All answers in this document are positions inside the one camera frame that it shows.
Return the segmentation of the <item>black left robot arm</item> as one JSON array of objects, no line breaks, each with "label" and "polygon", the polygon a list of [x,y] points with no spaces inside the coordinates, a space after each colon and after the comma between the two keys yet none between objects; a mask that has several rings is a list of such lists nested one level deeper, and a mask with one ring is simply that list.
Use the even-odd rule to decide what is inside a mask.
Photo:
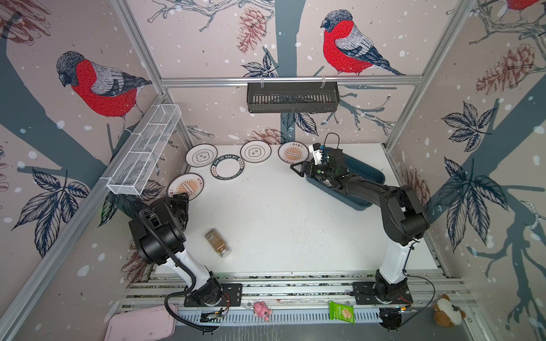
[{"label": "black left robot arm", "polygon": [[183,295],[198,305],[215,306],[223,299],[221,284],[185,247],[189,201],[189,195],[182,193],[160,198],[151,205],[132,203],[134,217],[129,228],[145,263],[175,271],[186,283]]}]

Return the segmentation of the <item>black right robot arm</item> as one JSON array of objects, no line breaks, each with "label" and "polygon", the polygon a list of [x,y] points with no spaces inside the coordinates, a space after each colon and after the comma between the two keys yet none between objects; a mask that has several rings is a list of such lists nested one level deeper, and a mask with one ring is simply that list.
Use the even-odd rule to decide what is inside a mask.
[{"label": "black right robot arm", "polygon": [[373,289],[378,301],[394,301],[408,289],[405,268],[411,249],[430,227],[425,206],[413,188],[386,185],[379,170],[340,148],[316,143],[310,153],[310,161],[294,163],[291,170],[344,203],[379,207],[382,228],[390,241],[376,271]]}]

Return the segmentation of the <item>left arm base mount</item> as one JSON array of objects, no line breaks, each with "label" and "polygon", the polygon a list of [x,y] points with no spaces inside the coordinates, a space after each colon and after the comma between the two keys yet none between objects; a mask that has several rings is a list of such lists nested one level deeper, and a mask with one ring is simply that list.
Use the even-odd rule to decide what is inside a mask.
[{"label": "left arm base mount", "polygon": [[243,285],[236,283],[219,284],[209,281],[201,288],[189,294],[183,303],[185,308],[239,307],[243,294]]}]

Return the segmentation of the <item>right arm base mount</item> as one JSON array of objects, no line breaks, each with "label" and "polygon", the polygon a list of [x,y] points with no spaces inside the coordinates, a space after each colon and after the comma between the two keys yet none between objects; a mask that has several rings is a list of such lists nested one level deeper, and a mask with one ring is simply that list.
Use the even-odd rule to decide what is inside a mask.
[{"label": "right arm base mount", "polygon": [[413,299],[405,278],[397,284],[383,279],[352,283],[355,302],[358,305],[412,305]]}]

